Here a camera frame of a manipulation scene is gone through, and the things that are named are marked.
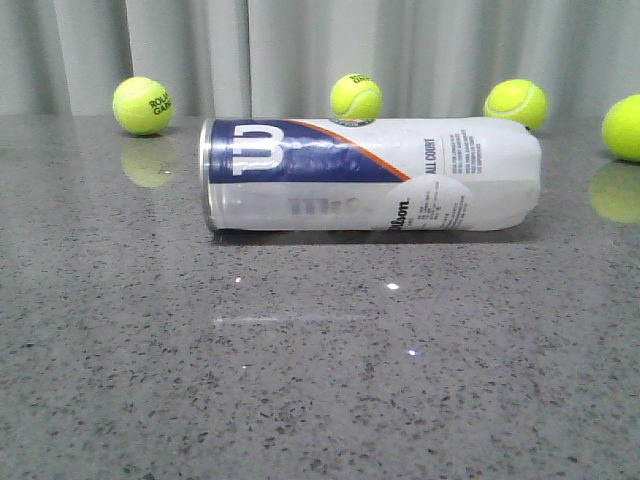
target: curtain fold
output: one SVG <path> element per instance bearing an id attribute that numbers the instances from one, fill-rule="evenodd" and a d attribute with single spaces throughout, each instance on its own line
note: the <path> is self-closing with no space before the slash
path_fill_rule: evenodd
<path id="1" fill-rule="evenodd" d="M 107 114 L 132 75 L 177 114 L 326 117 L 362 72 L 382 116 L 482 112 L 526 77 L 551 114 L 640 92 L 640 0 L 0 0 L 0 114 Z"/>

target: yellow tennis ball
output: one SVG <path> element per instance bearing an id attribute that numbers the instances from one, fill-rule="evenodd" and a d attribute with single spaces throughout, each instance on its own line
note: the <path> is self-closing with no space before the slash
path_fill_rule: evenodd
<path id="1" fill-rule="evenodd" d="M 487 96 L 484 114 L 515 120 L 530 130 L 535 130 L 547 116 L 547 97 L 530 80 L 506 80 L 493 87 Z"/>
<path id="2" fill-rule="evenodd" d="M 382 90 L 365 75 L 345 75 L 331 90 L 331 108 L 338 118 L 376 118 L 382 109 Z"/>
<path id="3" fill-rule="evenodd" d="M 604 218 L 640 222 L 640 165 L 621 161 L 605 165 L 591 179 L 589 199 Z"/>
<path id="4" fill-rule="evenodd" d="M 619 158 L 640 161 L 640 95 L 611 107 L 602 122 L 602 139 Z"/>
<path id="5" fill-rule="evenodd" d="M 173 116 L 167 90 L 155 80 L 131 77 L 113 94 L 113 114 L 125 130 L 151 135 L 164 130 Z"/>
<path id="6" fill-rule="evenodd" d="M 129 180 L 145 188 L 169 182 L 178 167 L 178 153 L 164 137 L 129 138 L 120 157 Z"/>

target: metal can rim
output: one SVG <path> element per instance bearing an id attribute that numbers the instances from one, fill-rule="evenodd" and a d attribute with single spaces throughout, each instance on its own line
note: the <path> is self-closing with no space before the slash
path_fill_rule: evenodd
<path id="1" fill-rule="evenodd" d="M 212 118 L 207 118 L 202 124 L 202 130 L 200 131 L 200 146 L 198 156 L 200 159 L 200 183 L 201 183 L 201 200 L 202 200 L 202 213 L 204 215 L 204 221 L 207 227 L 212 232 L 218 230 L 216 226 L 215 217 L 211 209 L 211 189 L 209 188 L 209 167 L 211 164 L 211 131 L 213 123 Z"/>

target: tennis ball can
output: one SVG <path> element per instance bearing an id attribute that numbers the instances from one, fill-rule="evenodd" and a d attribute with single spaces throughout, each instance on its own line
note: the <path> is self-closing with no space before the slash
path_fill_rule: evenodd
<path id="1" fill-rule="evenodd" d="M 500 230 L 540 194 L 538 140 L 499 118 L 208 119 L 199 150 L 212 231 Z"/>

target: gray countertop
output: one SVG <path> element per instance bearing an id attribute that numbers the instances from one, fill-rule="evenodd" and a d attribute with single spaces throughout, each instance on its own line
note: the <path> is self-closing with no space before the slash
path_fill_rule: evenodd
<path id="1" fill-rule="evenodd" d="M 201 123 L 0 117 L 0 478 L 638 478 L 640 165 L 597 119 L 537 134 L 509 230 L 215 237 Z"/>

